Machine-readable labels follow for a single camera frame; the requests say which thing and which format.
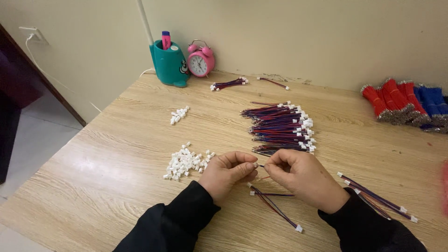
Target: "gray floor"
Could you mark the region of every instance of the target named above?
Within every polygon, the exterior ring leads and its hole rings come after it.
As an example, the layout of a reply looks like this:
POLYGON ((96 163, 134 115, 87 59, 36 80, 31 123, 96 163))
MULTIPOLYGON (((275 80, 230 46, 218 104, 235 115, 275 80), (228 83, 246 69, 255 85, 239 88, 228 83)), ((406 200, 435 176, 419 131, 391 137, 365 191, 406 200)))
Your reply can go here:
MULTIPOLYGON (((0 186, 4 204, 26 180, 72 139, 82 126, 44 87, 43 96, 22 110, 6 182, 0 186)), ((51 252, 0 223, 1 252, 51 252)))

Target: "pink alarm clock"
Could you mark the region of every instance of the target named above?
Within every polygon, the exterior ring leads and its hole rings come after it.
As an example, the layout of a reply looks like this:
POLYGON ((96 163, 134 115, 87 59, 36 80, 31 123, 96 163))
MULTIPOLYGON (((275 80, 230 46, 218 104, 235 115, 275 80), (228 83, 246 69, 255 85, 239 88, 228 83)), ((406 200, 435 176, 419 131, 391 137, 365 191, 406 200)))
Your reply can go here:
POLYGON ((215 58, 213 57, 213 51, 200 39, 195 39, 189 44, 188 52, 188 69, 190 72, 198 77, 206 76, 215 67, 215 58), (199 47, 193 44, 195 41, 202 41, 205 47, 199 47))

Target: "white pole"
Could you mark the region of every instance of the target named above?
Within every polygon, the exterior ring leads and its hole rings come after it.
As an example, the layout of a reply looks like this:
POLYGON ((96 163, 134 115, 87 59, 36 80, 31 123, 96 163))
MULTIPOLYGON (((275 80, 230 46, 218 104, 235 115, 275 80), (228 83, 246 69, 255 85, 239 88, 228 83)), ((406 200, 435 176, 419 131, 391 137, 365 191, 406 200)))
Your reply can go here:
POLYGON ((152 39, 151 29, 149 28, 148 19, 146 18, 145 9, 142 4, 142 0, 137 0, 138 10, 140 11, 140 16, 142 17, 143 25, 145 26, 146 36, 148 36, 149 45, 154 44, 154 40, 152 39))

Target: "clock face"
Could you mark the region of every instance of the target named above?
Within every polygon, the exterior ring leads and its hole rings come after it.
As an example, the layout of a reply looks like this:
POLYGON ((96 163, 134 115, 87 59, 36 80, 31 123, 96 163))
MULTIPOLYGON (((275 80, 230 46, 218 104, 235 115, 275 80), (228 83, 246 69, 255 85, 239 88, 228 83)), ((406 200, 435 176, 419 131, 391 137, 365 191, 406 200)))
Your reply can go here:
POLYGON ((194 55, 190 58, 190 71, 194 75, 205 75, 207 72, 207 63, 205 63, 204 58, 199 55, 194 55))

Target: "pink highlighter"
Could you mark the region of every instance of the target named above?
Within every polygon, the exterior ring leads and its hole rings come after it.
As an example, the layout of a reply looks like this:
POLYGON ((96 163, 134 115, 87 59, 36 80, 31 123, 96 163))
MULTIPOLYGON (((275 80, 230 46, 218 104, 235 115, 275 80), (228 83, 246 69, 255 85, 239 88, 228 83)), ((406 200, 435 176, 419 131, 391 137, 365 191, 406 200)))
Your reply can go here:
POLYGON ((168 48, 171 46, 171 37, 169 35, 169 31, 162 31, 162 45, 163 50, 168 50, 168 48))

